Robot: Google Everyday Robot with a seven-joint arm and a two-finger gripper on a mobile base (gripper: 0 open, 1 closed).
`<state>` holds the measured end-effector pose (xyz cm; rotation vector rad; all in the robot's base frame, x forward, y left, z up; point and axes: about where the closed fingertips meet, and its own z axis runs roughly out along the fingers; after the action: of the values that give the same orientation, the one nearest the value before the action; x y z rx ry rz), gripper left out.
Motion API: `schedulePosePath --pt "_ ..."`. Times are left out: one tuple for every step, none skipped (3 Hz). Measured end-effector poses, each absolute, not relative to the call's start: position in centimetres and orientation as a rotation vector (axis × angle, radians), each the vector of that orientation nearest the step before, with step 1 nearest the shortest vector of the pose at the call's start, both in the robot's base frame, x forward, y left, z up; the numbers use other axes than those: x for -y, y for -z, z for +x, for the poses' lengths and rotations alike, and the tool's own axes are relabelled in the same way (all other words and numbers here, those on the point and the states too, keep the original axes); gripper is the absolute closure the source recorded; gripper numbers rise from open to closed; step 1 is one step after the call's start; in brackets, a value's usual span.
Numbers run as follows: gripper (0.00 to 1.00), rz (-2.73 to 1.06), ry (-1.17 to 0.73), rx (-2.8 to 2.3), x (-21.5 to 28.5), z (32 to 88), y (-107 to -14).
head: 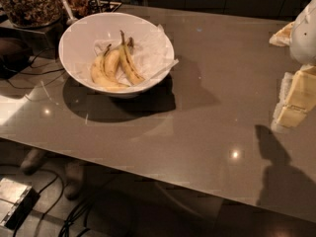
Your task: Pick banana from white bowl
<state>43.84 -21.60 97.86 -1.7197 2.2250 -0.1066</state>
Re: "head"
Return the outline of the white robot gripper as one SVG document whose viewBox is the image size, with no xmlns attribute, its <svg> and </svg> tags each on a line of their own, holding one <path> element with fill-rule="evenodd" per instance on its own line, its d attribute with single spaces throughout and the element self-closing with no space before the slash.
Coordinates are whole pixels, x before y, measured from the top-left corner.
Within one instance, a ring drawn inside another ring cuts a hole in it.
<svg viewBox="0 0 316 237">
<path fill-rule="evenodd" d="M 298 127 L 316 106 L 316 0 L 309 2 L 294 23 L 273 34 L 269 43 L 289 46 L 295 60 L 310 64 L 294 74 L 286 72 L 281 80 L 271 129 L 284 133 Z"/>
</svg>

